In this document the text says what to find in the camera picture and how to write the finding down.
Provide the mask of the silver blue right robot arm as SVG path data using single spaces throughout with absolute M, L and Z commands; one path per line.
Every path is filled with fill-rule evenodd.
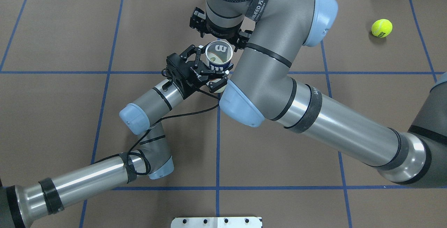
M 289 77 L 300 48 L 321 42 L 337 10 L 335 0 L 206 0 L 201 33 L 229 41 L 238 36 L 244 18 L 256 23 L 219 101 L 221 110 L 246 126 L 278 122 L 375 168 L 390 182 L 446 186 L 446 74 L 407 133 Z

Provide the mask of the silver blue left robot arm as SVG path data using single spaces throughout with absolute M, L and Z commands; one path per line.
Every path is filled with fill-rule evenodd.
M 138 141 L 127 151 L 110 155 L 93 164 L 38 184 L 1 187 L 1 227 L 28 228 L 36 220 L 62 212 L 66 207 L 115 187 L 149 176 L 157 180 L 174 171 L 174 162 L 162 121 L 168 113 L 195 92 L 206 95 L 224 87 L 233 68 L 233 50 L 224 47 L 223 67 L 214 67 L 218 60 L 215 47 L 190 45 L 181 54 L 166 59 L 164 79 L 129 103 L 119 116 Z

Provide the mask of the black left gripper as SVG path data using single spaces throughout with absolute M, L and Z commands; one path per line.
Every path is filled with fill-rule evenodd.
M 180 53 L 166 59 L 168 74 L 172 77 L 183 99 L 187 99 L 196 89 L 206 85 L 211 93 L 224 92 L 228 83 L 229 70 L 209 69 L 203 61 L 201 47 L 190 45 Z

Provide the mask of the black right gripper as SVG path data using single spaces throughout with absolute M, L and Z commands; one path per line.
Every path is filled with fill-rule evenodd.
M 206 34 L 211 34 L 216 38 L 227 40 L 229 44 L 234 46 L 234 50 L 243 50 L 249 42 L 253 31 L 241 30 L 242 22 L 230 27 L 224 28 L 214 24 L 203 10 L 195 7 L 190 17 L 189 26 L 196 29 L 200 37 L 203 38 Z

